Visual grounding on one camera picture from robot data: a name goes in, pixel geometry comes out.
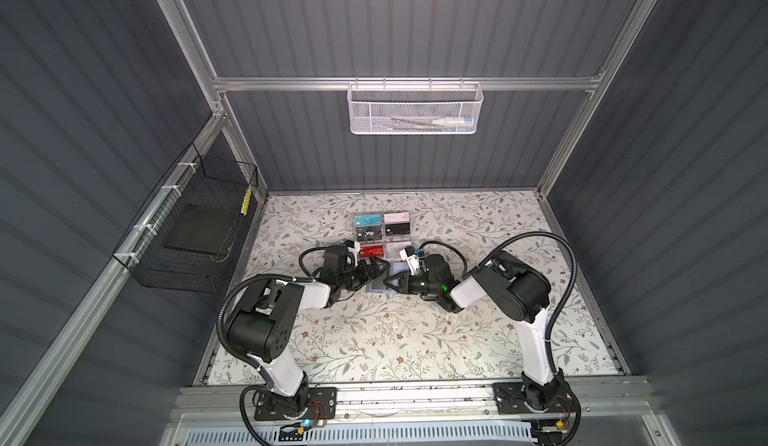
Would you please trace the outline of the blue leather card wallet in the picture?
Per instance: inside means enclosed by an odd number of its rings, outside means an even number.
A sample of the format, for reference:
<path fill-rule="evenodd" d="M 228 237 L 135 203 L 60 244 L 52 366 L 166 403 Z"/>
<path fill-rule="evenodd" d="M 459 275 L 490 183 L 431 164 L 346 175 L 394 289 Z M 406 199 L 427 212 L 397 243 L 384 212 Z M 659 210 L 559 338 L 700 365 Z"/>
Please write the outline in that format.
<path fill-rule="evenodd" d="M 365 286 L 367 293 L 378 294 L 398 294 L 399 275 L 403 272 L 410 273 L 410 268 L 406 262 L 396 261 L 389 264 L 388 269 L 380 276 L 369 282 Z"/>

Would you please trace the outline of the clear acrylic card display stand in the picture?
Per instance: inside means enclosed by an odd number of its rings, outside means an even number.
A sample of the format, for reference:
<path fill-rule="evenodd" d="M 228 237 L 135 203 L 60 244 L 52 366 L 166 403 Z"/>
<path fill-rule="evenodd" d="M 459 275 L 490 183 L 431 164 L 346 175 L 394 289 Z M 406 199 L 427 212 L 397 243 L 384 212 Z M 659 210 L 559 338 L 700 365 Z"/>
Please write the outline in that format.
<path fill-rule="evenodd" d="M 411 215 L 410 215 L 410 222 L 409 222 L 410 225 L 411 225 L 411 234 L 410 234 L 410 236 L 387 236 L 386 233 L 385 233 L 385 226 L 386 226 L 386 224 L 384 223 L 384 214 L 386 214 L 388 212 L 401 212 L 401 211 L 378 211 L 378 212 L 366 212 L 366 213 L 356 213 L 356 214 L 354 214 L 354 216 L 353 216 L 354 240 L 356 242 L 358 242 L 360 244 L 360 246 L 362 246 L 362 244 L 384 244 L 385 245 L 387 242 L 392 242 L 392 241 L 411 241 L 412 242 L 412 221 L 411 221 Z M 356 227 L 354 226 L 354 217 L 358 216 L 358 215 L 362 215 L 362 214 L 368 214 L 368 213 L 381 213 L 383 215 L 383 222 L 382 222 L 381 226 L 383 228 L 384 238 L 381 241 L 359 242 L 357 240 L 357 238 L 356 238 L 356 233 L 355 233 L 355 228 Z M 383 259 L 388 260 L 388 261 L 391 261 L 391 260 L 399 261 L 400 260 L 400 259 L 396 260 L 394 258 L 390 259 L 390 258 L 386 258 L 386 257 L 384 257 Z"/>

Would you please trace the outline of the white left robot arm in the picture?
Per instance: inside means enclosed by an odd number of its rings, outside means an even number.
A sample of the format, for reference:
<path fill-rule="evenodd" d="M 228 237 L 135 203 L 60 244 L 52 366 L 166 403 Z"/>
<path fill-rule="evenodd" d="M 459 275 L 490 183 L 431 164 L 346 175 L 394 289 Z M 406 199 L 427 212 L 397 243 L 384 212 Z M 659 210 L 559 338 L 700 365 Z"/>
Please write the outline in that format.
<path fill-rule="evenodd" d="M 390 263 L 362 257 L 346 240 L 302 251 L 302 277 L 277 273 L 244 279 L 227 293 L 216 319 L 216 335 L 231 356 L 255 368 L 273 397 L 301 407 L 309 397 L 309 380 L 288 350 L 298 313 L 326 309 L 377 280 Z"/>

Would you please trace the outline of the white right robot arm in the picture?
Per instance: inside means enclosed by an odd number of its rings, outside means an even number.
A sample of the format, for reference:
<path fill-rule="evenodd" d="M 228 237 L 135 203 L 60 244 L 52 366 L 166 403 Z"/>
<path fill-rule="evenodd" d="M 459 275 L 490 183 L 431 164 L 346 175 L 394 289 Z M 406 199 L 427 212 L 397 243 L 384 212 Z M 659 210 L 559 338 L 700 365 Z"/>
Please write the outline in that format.
<path fill-rule="evenodd" d="M 391 274 L 384 285 L 399 294 L 433 300 L 451 313 L 491 299 L 517 331 L 526 386 L 544 393 L 556 385 L 557 368 L 549 358 L 551 347 L 546 339 L 551 286 L 542 273 L 506 251 L 473 268 L 461 280 L 440 254 L 423 256 L 420 264 L 420 272 L 406 269 Z"/>

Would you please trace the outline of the red VIP card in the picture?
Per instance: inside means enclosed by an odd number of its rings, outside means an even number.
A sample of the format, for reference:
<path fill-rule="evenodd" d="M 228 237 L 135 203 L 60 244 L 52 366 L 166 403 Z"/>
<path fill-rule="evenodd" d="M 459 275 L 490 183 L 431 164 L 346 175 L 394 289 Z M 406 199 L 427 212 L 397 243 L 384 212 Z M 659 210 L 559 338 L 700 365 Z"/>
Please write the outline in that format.
<path fill-rule="evenodd" d="M 385 245 L 384 244 L 362 244 L 359 248 L 359 257 L 385 257 Z"/>

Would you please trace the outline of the white diamond VIP card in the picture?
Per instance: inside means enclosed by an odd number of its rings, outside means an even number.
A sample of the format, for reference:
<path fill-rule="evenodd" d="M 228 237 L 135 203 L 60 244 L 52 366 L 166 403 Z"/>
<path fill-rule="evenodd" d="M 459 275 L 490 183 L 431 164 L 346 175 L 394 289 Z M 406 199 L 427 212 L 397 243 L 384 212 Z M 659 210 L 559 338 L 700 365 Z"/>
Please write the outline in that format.
<path fill-rule="evenodd" d="M 401 251 L 406 250 L 408 247 L 412 247 L 411 241 L 392 241 L 385 244 L 385 257 L 394 258 L 399 260 L 401 258 Z"/>

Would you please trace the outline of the black silver VIP card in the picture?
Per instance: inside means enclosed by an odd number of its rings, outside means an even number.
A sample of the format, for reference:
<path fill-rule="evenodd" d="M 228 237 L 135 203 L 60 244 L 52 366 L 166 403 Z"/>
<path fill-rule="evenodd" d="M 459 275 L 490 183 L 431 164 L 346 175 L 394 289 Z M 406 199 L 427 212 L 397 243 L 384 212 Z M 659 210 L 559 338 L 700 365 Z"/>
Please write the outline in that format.
<path fill-rule="evenodd" d="M 384 232 L 381 225 L 364 225 L 355 228 L 356 238 L 359 242 L 381 241 Z"/>

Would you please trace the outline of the black gold-line VIP card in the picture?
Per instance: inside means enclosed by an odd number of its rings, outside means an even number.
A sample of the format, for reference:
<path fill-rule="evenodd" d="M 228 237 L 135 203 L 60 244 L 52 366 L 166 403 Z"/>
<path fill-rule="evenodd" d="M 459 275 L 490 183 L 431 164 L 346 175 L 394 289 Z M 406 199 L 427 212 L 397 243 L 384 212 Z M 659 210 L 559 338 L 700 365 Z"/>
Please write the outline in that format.
<path fill-rule="evenodd" d="M 411 225 L 409 222 L 386 224 L 385 233 L 387 236 L 410 236 Z"/>

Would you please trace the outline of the teal VIP card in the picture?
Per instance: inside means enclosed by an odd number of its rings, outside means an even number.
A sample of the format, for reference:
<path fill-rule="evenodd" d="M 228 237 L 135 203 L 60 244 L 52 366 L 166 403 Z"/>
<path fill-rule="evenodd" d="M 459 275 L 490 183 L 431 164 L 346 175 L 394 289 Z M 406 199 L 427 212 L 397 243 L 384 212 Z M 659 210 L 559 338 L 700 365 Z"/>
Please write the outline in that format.
<path fill-rule="evenodd" d="M 381 213 L 368 213 L 354 217 L 355 227 L 368 227 L 378 226 L 383 222 L 383 215 Z"/>

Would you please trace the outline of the pink VIP card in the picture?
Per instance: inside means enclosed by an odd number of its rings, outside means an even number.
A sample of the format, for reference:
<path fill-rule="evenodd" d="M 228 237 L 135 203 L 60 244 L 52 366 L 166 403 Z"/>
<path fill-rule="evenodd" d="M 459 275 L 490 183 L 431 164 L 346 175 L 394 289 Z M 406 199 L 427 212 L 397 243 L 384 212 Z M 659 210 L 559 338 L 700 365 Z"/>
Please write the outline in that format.
<path fill-rule="evenodd" d="M 389 224 L 404 224 L 410 222 L 410 214 L 407 211 L 402 212 L 388 212 L 384 214 L 384 223 Z"/>

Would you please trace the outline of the yellow marker pen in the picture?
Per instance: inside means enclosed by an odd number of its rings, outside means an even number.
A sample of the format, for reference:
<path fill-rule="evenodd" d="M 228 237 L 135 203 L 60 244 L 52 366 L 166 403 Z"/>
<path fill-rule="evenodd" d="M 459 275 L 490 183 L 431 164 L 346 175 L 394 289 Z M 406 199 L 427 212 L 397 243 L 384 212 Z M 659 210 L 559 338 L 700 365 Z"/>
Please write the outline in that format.
<path fill-rule="evenodd" d="M 245 190 L 245 193 L 241 202 L 240 210 L 239 210 L 239 212 L 243 216 L 246 216 L 248 214 L 251 198 L 252 198 L 252 187 L 248 186 L 248 188 L 246 188 Z"/>

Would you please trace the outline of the pens in white basket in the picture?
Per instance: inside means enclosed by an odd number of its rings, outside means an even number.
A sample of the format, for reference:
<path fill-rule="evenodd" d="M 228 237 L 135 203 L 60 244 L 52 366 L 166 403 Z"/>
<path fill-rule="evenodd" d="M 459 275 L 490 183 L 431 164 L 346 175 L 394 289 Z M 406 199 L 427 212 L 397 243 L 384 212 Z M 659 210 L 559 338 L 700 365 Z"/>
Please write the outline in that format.
<path fill-rule="evenodd" d="M 434 131 L 451 134 L 474 134 L 476 132 L 473 116 L 444 117 L 388 117 L 393 128 Z"/>

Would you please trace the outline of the black pad in basket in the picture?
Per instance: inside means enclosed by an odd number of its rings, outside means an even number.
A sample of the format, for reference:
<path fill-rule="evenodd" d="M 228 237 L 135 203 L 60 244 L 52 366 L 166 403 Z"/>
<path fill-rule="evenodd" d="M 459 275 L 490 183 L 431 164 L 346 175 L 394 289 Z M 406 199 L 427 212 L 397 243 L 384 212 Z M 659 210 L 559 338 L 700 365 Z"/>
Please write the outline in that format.
<path fill-rule="evenodd" d="M 236 213 L 198 204 L 189 204 L 163 240 L 163 246 L 192 253 L 219 253 L 228 240 Z"/>

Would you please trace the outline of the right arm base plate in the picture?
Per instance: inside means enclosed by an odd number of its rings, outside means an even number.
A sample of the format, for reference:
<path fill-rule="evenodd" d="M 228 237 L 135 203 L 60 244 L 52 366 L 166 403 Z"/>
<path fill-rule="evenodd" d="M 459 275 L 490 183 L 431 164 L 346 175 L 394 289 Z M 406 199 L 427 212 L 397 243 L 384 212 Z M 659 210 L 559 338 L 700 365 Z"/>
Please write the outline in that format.
<path fill-rule="evenodd" d="M 535 382 L 498 382 L 492 385 L 500 414 L 563 413 L 575 414 L 574 396 L 557 379 L 544 386 Z"/>

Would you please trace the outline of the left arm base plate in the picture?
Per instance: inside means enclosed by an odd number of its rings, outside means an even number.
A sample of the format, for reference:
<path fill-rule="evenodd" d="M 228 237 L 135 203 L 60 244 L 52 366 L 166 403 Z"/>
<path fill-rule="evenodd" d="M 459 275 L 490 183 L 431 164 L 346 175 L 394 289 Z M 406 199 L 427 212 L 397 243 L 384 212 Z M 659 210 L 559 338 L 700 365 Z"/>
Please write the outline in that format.
<path fill-rule="evenodd" d="M 334 387 L 300 387 L 291 397 L 260 390 L 251 400 L 256 421 L 329 420 L 336 415 L 338 389 Z"/>

